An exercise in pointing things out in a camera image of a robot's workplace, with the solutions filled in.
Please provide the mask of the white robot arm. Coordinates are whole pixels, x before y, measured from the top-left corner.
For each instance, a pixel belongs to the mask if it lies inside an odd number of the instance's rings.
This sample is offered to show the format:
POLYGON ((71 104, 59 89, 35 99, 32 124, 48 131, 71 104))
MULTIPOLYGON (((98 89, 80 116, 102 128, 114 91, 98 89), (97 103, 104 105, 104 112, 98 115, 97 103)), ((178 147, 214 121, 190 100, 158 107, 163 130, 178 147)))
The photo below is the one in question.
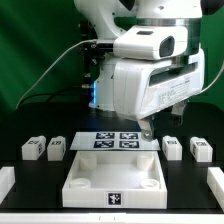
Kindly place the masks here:
POLYGON ((201 19, 224 0, 74 0, 96 39, 86 47, 100 63, 90 106, 136 121, 152 140, 153 115, 171 109, 182 124, 187 99, 202 92, 201 19))

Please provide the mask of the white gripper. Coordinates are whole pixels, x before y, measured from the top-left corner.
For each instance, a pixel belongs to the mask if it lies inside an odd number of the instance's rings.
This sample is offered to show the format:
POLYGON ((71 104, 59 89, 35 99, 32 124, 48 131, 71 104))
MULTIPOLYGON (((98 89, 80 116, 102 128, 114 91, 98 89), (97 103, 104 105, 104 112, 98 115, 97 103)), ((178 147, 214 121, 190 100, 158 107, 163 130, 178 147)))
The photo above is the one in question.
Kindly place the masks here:
POLYGON ((121 59, 114 71, 114 109, 123 118, 138 121, 141 136, 153 140, 148 116, 172 106, 170 122, 181 126, 185 100, 198 94, 204 84, 204 52, 188 58, 188 65, 173 74, 172 60, 142 61, 121 59))

